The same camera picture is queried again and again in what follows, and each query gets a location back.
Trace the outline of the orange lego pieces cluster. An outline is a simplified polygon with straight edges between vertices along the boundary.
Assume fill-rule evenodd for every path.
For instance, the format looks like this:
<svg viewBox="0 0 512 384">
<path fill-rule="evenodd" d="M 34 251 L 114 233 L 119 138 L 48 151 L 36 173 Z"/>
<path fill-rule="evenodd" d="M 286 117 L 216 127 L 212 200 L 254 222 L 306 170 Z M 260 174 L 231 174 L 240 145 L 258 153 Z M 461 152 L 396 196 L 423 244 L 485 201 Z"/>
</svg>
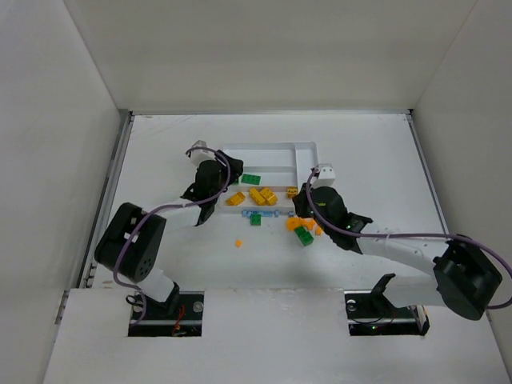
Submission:
<svg viewBox="0 0 512 384">
<path fill-rule="evenodd" d="M 313 231 L 316 236 L 321 236 L 323 234 L 323 229 L 312 218 L 301 218 L 300 223 L 308 229 L 308 231 Z"/>
</svg>

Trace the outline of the green 2x4 lego brick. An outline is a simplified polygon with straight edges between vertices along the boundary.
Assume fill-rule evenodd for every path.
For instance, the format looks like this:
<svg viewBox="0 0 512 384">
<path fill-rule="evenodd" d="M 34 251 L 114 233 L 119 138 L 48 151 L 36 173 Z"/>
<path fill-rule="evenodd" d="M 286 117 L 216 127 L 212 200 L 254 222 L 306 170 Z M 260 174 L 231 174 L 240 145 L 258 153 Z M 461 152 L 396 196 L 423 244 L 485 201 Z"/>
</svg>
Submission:
<svg viewBox="0 0 512 384">
<path fill-rule="evenodd" d="M 314 241 L 313 236 L 308 231 L 308 229 L 304 226 L 299 226 L 299 227 L 295 228 L 294 233 L 303 246 L 309 246 Z"/>
</svg>

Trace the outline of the large yellow arch lego brick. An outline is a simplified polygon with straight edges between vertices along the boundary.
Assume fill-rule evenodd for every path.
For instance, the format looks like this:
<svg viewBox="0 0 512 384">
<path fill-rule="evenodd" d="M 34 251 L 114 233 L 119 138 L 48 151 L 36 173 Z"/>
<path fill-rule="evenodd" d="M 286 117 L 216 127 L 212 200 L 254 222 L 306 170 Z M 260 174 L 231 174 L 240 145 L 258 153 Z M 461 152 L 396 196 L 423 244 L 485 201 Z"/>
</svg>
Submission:
<svg viewBox="0 0 512 384">
<path fill-rule="evenodd" d="M 226 204 L 228 206 L 239 206 L 246 200 L 246 196 L 243 192 L 237 192 L 233 195 L 231 195 L 227 200 Z"/>
</svg>

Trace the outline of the yellow 2x3 lego brick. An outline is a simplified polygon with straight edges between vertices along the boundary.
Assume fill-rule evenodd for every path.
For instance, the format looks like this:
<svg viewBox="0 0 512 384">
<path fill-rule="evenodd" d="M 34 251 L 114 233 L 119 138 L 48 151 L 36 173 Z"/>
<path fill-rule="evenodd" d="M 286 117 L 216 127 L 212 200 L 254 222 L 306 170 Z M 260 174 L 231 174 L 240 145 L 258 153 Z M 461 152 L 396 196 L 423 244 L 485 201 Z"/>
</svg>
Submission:
<svg viewBox="0 0 512 384">
<path fill-rule="evenodd" d="M 260 190 L 251 188 L 249 189 L 249 196 L 258 206 L 274 206 L 278 201 L 277 195 L 268 187 Z"/>
</svg>

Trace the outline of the green L-shaped lego brick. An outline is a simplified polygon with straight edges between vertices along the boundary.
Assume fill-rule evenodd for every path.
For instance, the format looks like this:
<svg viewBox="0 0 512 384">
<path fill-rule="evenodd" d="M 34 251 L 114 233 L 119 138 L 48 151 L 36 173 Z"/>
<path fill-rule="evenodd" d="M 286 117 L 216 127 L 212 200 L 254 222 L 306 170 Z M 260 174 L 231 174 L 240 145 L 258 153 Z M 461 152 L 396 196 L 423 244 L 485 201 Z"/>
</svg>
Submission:
<svg viewBox="0 0 512 384">
<path fill-rule="evenodd" d="M 261 177 L 254 174 L 243 174 L 241 177 L 241 183 L 259 186 Z"/>
</svg>

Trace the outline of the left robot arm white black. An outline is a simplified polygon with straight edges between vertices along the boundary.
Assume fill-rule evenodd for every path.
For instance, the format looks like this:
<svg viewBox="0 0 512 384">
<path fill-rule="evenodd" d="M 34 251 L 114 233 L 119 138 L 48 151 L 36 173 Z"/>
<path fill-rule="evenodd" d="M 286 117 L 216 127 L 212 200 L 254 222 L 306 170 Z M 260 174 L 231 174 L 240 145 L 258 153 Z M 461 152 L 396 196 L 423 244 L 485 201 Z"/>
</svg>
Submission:
<svg viewBox="0 0 512 384">
<path fill-rule="evenodd" d="M 94 260 L 112 272 L 114 282 L 134 291 L 126 297 L 129 305 L 140 309 L 134 324 L 145 317 L 150 305 L 165 314 L 178 306 L 178 284 L 155 267 L 164 231 L 204 224 L 220 195 L 243 174 L 243 160 L 221 150 L 196 146 L 186 154 L 202 152 L 211 155 L 198 162 L 194 181 L 180 198 L 149 212 L 130 202 L 121 204 L 94 250 Z"/>
</svg>

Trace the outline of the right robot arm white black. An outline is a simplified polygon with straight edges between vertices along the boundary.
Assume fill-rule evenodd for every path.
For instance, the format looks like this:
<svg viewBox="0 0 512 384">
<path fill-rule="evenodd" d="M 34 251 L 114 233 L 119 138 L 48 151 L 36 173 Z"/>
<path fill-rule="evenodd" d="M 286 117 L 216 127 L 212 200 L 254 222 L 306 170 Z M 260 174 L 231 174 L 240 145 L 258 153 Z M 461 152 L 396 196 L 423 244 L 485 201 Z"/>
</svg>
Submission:
<svg viewBox="0 0 512 384">
<path fill-rule="evenodd" d="M 479 320 L 493 309 L 503 277 L 490 260 L 491 252 L 457 234 L 404 234 L 382 229 L 366 216 L 349 211 L 329 186 L 304 184 L 293 197 L 300 218 L 312 218 L 339 248 L 386 258 L 421 272 L 400 278 L 384 274 L 371 294 L 395 308 L 409 305 L 444 306 L 468 320 Z"/>
</svg>

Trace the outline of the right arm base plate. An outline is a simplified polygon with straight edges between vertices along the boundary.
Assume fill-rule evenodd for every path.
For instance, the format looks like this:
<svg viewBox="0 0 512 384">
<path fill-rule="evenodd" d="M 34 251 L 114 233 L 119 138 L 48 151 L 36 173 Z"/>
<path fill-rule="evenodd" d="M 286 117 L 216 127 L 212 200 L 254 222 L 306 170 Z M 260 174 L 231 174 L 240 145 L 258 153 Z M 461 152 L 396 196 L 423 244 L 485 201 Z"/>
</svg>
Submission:
<svg viewBox="0 0 512 384">
<path fill-rule="evenodd" d="M 344 292 L 350 336 L 420 336 L 430 329 L 424 306 L 393 306 L 382 294 L 369 290 Z"/>
</svg>

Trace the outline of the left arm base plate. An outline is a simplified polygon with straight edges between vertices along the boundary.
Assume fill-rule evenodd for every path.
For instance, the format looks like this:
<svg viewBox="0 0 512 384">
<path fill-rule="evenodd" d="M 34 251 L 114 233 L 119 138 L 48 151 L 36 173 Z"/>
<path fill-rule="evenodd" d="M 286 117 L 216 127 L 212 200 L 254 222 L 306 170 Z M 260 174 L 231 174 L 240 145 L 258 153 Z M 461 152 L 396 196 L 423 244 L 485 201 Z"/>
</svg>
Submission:
<svg viewBox="0 0 512 384">
<path fill-rule="evenodd" d="M 202 336 L 202 317 L 205 293 L 182 291 L 178 303 L 170 310 L 148 298 L 146 314 L 142 315 L 142 299 L 139 294 L 129 295 L 128 304 L 133 304 L 128 328 L 129 337 L 140 338 L 192 338 Z"/>
</svg>

